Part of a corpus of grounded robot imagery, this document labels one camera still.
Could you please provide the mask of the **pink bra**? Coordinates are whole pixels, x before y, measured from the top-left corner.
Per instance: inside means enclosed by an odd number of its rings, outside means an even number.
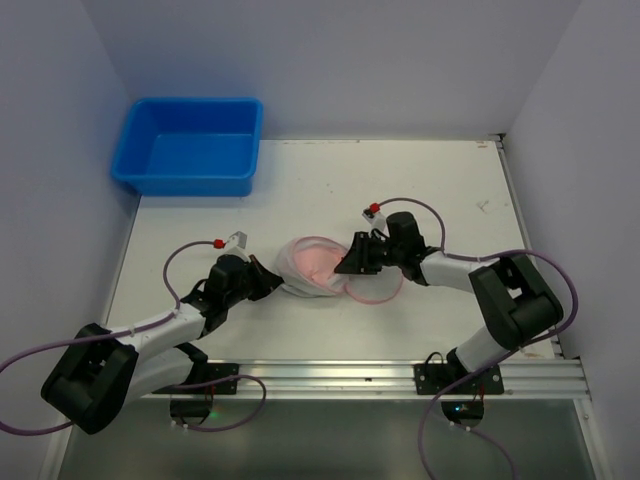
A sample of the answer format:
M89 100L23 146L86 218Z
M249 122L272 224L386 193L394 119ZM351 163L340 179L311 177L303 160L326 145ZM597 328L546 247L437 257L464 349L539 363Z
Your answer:
M312 246L294 253L293 259L304 278L318 285L328 286L334 277L334 269L343 258L340 249Z

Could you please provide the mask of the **white mesh laundry bag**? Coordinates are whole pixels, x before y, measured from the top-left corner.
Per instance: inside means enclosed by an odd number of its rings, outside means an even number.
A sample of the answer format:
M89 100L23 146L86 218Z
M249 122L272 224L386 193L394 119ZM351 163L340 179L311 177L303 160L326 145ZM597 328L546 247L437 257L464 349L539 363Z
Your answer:
M401 271L396 267L384 267L373 276L355 274L336 274L328 286L318 285L307 280L298 271L294 263L294 253L312 246L340 249L343 257L347 248L342 244L321 236L294 238L278 253L275 271L283 279L283 289L293 295L304 298L335 297L348 295L351 299L365 305L378 305L394 299L404 283Z

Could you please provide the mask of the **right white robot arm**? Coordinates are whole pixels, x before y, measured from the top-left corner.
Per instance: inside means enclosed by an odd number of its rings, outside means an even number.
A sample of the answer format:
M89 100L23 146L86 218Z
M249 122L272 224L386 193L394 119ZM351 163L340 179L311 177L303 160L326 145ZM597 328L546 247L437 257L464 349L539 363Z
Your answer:
M334 272L376 275L397 267L422 286L448 287L475 296L484 326L451 350L439 365L425 364L425 377L446 386L517 350L558 324L561 303L527 253L501 253L489 260L465 260L425 243L414 216L384 216L376 204L365 209L368 232L354 234Z

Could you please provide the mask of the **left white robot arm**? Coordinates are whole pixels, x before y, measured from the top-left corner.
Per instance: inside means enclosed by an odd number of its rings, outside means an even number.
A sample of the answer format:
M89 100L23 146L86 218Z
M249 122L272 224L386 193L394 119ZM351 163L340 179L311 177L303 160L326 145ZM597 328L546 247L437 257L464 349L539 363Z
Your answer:
M233 393L237 368L214 371L194 343L222 326L235 305L261 300L282 283L254 256L222 255L175 310L129 329L83 327L46 378L41 397L95 434L123 406L157 391Z

